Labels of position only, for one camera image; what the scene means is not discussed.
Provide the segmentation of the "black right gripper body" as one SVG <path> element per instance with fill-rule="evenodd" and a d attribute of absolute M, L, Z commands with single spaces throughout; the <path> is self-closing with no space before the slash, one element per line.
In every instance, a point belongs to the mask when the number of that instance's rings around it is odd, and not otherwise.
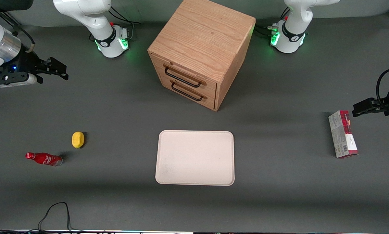
<path fill-rule="evenodd" d="M 9 62 L 0 58 L 0 88 L 31 85 L 38 82 L 41 59 L 35 53 L 21 52 Z"/>

